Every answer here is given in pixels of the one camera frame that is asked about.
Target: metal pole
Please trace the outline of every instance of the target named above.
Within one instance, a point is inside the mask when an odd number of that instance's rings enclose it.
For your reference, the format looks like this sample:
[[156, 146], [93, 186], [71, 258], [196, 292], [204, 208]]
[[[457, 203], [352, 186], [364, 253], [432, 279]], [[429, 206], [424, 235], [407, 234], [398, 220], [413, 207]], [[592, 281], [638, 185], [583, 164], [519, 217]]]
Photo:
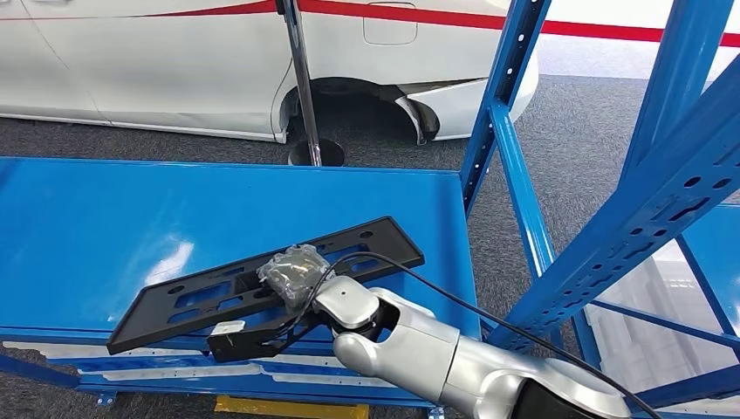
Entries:
[[305, 135], [308, 138], [308, 153], [311, 155], [311, 165], [321, 166], [319, 131], [316, 128], [316, 117], [313, 112], [310, 86], [311, 76], [308, 73], [308, 62], [305, 58], [303, 28], [301, 27], [300, 15], [298, 14], [298, 5], [296, 4], [296, 0], [281, 1], [283, 10], [278, 9], [278, 13], [280, 11], [284, 12], [285, 25], [288, 27], [288, 38], [291, 40], [293, 68], [296, 70], [296, 82], [298, 83], [298, 100], [300, 101], [303, 114]]

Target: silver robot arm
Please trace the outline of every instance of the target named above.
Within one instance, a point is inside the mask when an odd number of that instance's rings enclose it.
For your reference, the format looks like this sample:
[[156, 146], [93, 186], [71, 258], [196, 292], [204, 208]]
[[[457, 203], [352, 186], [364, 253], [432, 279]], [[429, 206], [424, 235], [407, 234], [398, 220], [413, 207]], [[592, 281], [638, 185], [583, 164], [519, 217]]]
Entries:
[[[334, 353], [347, 368], [480, 419], [628, 418], [620, 393], [580, 367], [516, 354], [460, 330], [382, 288], [341, 276], [313, 308], [332, 319]], [[380, 328], [390, 334], [379, 341]]]

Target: perforated steel beam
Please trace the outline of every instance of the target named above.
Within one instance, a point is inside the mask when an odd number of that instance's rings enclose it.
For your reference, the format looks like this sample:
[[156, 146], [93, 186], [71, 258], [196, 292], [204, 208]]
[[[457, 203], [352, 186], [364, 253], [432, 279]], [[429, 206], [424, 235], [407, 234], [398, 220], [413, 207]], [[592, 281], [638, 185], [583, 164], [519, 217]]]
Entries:
[[[737, 189], [740, 58], [736, 58], [617, 188], [517, 302], [507, 320], [543, 335]], [[502, 327], [488, 341], [529, 342]]]

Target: gray carpet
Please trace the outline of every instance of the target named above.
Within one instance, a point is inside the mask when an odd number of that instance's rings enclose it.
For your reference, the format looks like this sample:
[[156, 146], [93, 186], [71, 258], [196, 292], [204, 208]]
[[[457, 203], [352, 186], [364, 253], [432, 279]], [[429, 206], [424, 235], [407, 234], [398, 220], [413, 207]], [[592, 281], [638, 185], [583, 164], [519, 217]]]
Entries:
[[[644, 80], [543, 76], [517, 122], [519, 139], [557, 251], [562, 251], [612, 192], [619, 177]], [[324, 99], [317, 103], [321, 136], [339, 142], [347, 165], [459, 168], [466, 141], [417, 147], [413, 128], [384, 103]], [[291, 133], [293, 139], [300, 133]], [[280, 163], [289, 148], [108, 127], [0, 120], [0, 155], [64, 156], [155, 161]], [[530, 284], [517, 223], [498, 158], [469, 219], [478, 302], [505, 315]], [[566, 347], [575, 349], [572, 331]], [[41, 361], [34, 354], [14, 356]], [[215, 414], [206, 395], [119, 395], [109, 408], [82, 395], [0, 374], [5, 418], [245, 418]], [[373, 417], [426, 417], [416, 409], [373, 408]]]

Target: blue shelf surface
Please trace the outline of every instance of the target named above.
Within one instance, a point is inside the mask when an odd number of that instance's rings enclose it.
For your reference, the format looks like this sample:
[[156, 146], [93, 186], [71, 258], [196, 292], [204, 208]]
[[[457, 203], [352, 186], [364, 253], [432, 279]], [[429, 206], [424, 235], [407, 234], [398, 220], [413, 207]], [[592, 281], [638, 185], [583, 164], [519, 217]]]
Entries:
[[723, 331], [740, 336], [740, 205], [717, 205], [683, 232], [683, 240]]
[[[145, 285], [380, 216], [421, 248], [420, 274], [475, 304], [462, 202], [449, 171], [0, 158], [0, 340], [102, 345]], [[474, 313], [413, 278], [367, 285], [480, 337]], [[156, 346], [205, 349], [203, 333]], [[317, 329], [293, 353], [330, 342]]]

